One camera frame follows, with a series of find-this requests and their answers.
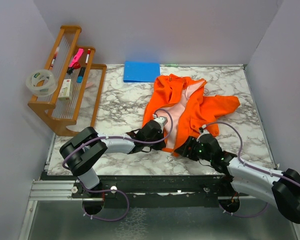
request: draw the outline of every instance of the white tape roll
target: white tape roll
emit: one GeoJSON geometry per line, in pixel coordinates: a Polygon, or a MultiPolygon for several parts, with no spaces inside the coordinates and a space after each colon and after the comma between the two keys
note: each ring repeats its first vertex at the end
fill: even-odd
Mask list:
{"type": "Polygon", "coordinates": [[[37,70],[31,73],[31,75],[26,79],[25,85],[38,97],[51,95],[58,86],[53,73],[46,69],[37,70]],[[37,86],[37,84],[41,81],[44,81],[43,85],[37,86]]]}

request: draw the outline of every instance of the wooden rack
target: wooden rack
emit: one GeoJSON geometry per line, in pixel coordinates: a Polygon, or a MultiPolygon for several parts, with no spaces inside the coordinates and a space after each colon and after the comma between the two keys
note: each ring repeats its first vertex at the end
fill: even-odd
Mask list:
{"type": "MultiPolygon", "coordinates": [[[[102,70],[100,84],[96,93],[95,107],[91,116],[90,126],[94,127],[102,92],[102,87],[105,80],[107,66],[105,64],[93,63],[95,55],[95,48],[91,46],[78,46],[77,40],[81,33],[81,27],[77,25],[63,25],[55,40],[54,46],[51,49],[50,55],[45,63],[44,69],[49,69],[53,60],[57,47],[59,47],[58,55],[54,61],[52,73],[55,79],[58,80],[58,86],[52,95],[46,97],[32,96],[28,102],[28,106],[47,124],[58,136],[73,137],[78,132],[72,131],[67,126],[76,125],[79,115],[81,102],[84,96],[89,72],[91,69],[102,70]],[[77,83],[79,69],[73,71],[72,74],[67,75],[68,66],[71,59],[77,53],[78,49],[84,49],[79,63],[81,67],[86,67],[82,83],[77,83]],[[88,49],[91,50],[88,63],[86,64],[86,57],[88,49]],[[58,95],[65,79],[73,81],[72,98],[67,101],[58,100],[58,95]]],[[[39,82],[37,86],[42,86],[44,82],[39,82]]]]}

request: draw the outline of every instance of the white wall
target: white wall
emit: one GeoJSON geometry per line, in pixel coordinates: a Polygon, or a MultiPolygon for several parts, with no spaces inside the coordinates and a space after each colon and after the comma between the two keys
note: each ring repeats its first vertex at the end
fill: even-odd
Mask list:
{"type": "Polygon", "coordinates": [[[285,0],[247,66],[274,159],[300,173],[300,0],[285,0]]]}
{"type": "Polygon", "coordinates": [[[47,157],[52,132],[27,106],[25,79],[44,66],[53,44],[32,0],[0,0],[0,240],[18,238],[47,157]]]}
{"type": "Polygon", "coordinates": [[[79,42],[106,64],[158,61],[247,64],[282,0],[34,0],[56,37],[79,24],[79,42]]]}

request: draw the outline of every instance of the blue folder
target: blue folder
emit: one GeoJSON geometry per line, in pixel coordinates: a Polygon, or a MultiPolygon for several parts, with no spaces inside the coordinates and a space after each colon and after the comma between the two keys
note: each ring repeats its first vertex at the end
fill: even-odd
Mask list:
{"type": "Polygon", "coordinates": [[[156,62],[126,61],[123,81],[125,83],[154,83],[160,76],[160,64],[156,62]]]}

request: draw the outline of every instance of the white marble surface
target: white marble surface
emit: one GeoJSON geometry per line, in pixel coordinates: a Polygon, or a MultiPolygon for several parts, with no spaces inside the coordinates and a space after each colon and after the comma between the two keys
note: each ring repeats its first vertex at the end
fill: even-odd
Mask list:
{"type": "MultiPolygon", "coordinates": [[[[138,129],[142,126],[144,109],[153,93],[153,83],[124,83],[123,66],[108,66],[102,90],[100,106],[95,129],[99,133],[118,135],[138,129]]],[[[249,162],[273,168],[266,141],[261,129],[255,105],[248,83],[241,66],[233,67],[161,67],[162,75],[175,74],[190,76],[194,80],[204,78],[208,89],[207,96],[237,96],[240,107],[235,113],[221,117],[219,120],[230,123],[241,134],[244,146],[242,157],[249,162]]],[[[100,72],[92,70],[88,82],[99,85],[100,72]]],[[[78,126],[74,130],[82,130],[90,124],[92,111],[98,88],[96,86],[85,91],[78,118],[78,126]]],[[[237,153],[239,140],[231,128],[219,125],[220,135],[217,137],[222,149],[237,153]]],[[[63,158],[60,147],[69,137],[55,139],[48,175],[70,175],[70,171],[62,168],[63,158]]],[[[93,166],[98,175],[215,175],[209,166],[183,157],[173,157],[168,152],[152,150],[150,153],[136,154],[112,153],[101,157],[93,166]]]]}

